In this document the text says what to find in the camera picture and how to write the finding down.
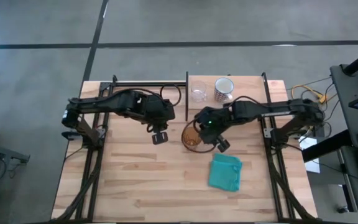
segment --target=table frame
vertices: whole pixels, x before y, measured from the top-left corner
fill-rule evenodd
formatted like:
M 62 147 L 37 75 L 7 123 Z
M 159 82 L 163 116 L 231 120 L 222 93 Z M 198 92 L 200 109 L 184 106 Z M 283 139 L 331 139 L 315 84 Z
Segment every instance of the table frame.
M 99 94 L 98 96 L 103 96 L 105 93 L 110 95 L 115 87 L 130 87 L 130 86 L 137 86 L 137 87 L 152 87 L 152 86 L 162 86 L 164 84 L 175 84 L 180 87 L 185 87 L 186 95 L 185 95 L 185 108 L 186 108 L 186 115 L 185 120 L 188 121 L 188 77 L 189 74 L 186 72 L 186 80 L 185 81 L 173 81 L 173 82 L 119 82 L 117 77 L 114 75 L 112 78 L 112 82 L 101 82 L 99 86 Z M 265 93 L 267 98 L 267 103 L 271 103 L 270 98 L 270 91 L 269 86 L 267 83 L 267 76 L 266 73 L 262 74 L 262 79 L 264 81 Z M 96 129 L 98 126 L 107 126 L 109 121 L 109 113 L 104 114 L 104 119 L 102 125 L 98 125 L 100 113 L 96 113 L 93 118 L 93 128 Z M 277 128 L 275 118 L 273 116 L 269 117 L 269 123 L 266 122 L 265 118 L 259 119 L 260 127 L 262 129 L 267 128 Z M 297 201 L 295 196 L 291 193 L 289 185 L 288 185 L 288 178 L 287 172 L 285 170 L 285 164 L 283 159 L 283 154 L 281 151 L 277 151 L 277 162 L 279 172 L 273 162 L 273 155 L 272 155 L 272 140 L 269 137 L 266 137 L 262 132 L 262 137 L 264 140 L 265 151 L 266 151 L 266 159 L 268 162 L 268 171 L 270 174 L 270 182 L 272 185 L 272 192 L 273 192 L 273 199 L 275 204 L 275 210 L 277 213 L 277 223 L 337 223 L 337 222 L 324 222 L 321 220 L 314 220 L 305 217 L 305 215 L 301 215 L 302 219 L 297 219 L 295 216 L 294 207 L 301 207 L 300 203 Z M 101 162 L 103 158 L 103 151 L 104 151 L 104 141 L 105 138 L 102 139 L 102 145 L 99 149 L 96 148 L 89 148 L 86 160 L 85 160 L 85 167 L 83 172 L 83 178 L 81 181 L 81 189 L 78 195 L 75 197 L 73 202 L 67 207 L 66 211 L 57 219 L 50 220 L 46 223 L 92 223 L 93 222 L 93 215 L 94 215 L 94 207 L 96 203 L 97 191 L 98 191 L 98 182 L 99 182 L 99 175 L 101 171 Z M 97 158 L 94 169 L 91 169 L 91 161 L 93 156 L 93 151 L 97 150 Z M 285 195 L 286 207 L 288 210 L 289 218 L 285 218 L 283 216 L 283 208 L 280 202 L 280 196 L 278 192 L 279 185 Z M 91 195 L 88 207 L 88 213 L 86 218 L 83 218 L 83 205 L 84 205 L 84 197 L 87 191 L 91 188 Z

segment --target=gray floor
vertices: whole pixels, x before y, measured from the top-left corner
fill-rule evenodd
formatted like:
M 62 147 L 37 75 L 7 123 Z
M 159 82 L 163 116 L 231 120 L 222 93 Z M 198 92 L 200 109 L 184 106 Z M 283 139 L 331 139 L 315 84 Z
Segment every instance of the gray floor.
M 0 44 L 90 43 L 101 3 L 0 0 Z M 99 42 L 214 40 L 358 40 L 358 0 L 110 0 Z M 2 180 L 0 223 L 50 218 L 67 145 L 60 120 L 67 98 L 80 91 L 89 52 L 0 50 L 0 145 L 31 154 L 13 179 Z M 267 72 L 269 79 L 285 80 L 289 88 L 327 77 L 331 65 L 357 57 L 358 45 L 98 49 L 90 80 L 110 80 L 113 74 L 120 80 L 183 80 L 186 71 Z M 324 91 L 330 83 L 311 86 Z M 340 106 L 330 122 L 333 134 L 346 128 Z M 322 159 L 334 160 L 333 155 Z M 326 184 L 334 175 L 326 169 L 310 175 L 319 217 L 358 222 L 357 214 L 335 213 L 344 201 L 338 186 Z

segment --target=clear glass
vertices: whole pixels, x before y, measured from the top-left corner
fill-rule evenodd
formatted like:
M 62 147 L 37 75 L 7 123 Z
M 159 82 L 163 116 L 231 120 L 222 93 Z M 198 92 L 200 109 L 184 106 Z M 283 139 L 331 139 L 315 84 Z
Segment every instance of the clear glass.
M 195 102 L 206 101 L 206 85 L 201 81 L 194 81 L 190 86 L 191 98 Z

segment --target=teal towel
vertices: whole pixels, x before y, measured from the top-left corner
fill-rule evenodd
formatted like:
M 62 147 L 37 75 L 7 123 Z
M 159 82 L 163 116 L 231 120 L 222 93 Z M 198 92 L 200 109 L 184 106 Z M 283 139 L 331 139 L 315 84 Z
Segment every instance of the teal towel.
M 231 192 L 240 189 L 242 162 L 224 154 L 215 154 L 211 163 L 208 185 Z

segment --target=desk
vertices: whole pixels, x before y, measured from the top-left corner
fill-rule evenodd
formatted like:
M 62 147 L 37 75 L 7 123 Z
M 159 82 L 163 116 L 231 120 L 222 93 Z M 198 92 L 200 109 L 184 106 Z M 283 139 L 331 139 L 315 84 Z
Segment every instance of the desk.
M 190 76 L 189 81 L 202 80 L 209 83 L 216 78 Z M 236 79 L 235 89 L 240 90 L 241 94 L 266 102 L 261 77 L 231 78 Z M 268 84 L 272 101 L 287 100 L 282 80 L 271 80 Z M 99 86 L 100 82 L 84 82 L 81 97 L 97 96 Z M 158 93 L 160 87 L 148 89 Z M 176 118 L 168 122 L 169 141 L 164 144 L 153 145 L 145 125 L 110 114 L 94 222 L 276 221 L 260 124 L 254 121 L 231 127 L 223 134 L 231 143 L 225 154 L 236 156 L 243 162 L 240 191 L 225 192 L 209 187 L 209 163 L 218 150 L 195 154 L 182 145 L 180 136 L 186 121 L 185 89 L 181 90 L 183 98 L 175 107 Z M 174 88 L 164 88 L 162 95 L 171 102 L 178 99 L 178 92 Z M 189 104 L 189 119 L 199 110 Z M 87 114 L 85 119 L 92 125 L 92 114 Z M 278 127 L 289 119 L 288 116 L 277 117 Z M 80 147 L 81 141 L 70 142 L 67 154 Z M 301 152 L 286 148 L 283 156 L 291 190 L 307 211 L 316 216 Z M 78 193 L 85 157 L 86 150 L 82 150 L 64 163 L 52 218 L 61 215 Z M 88 202 L 89 196 L 85 200 L 83 215 L 86 215 Z

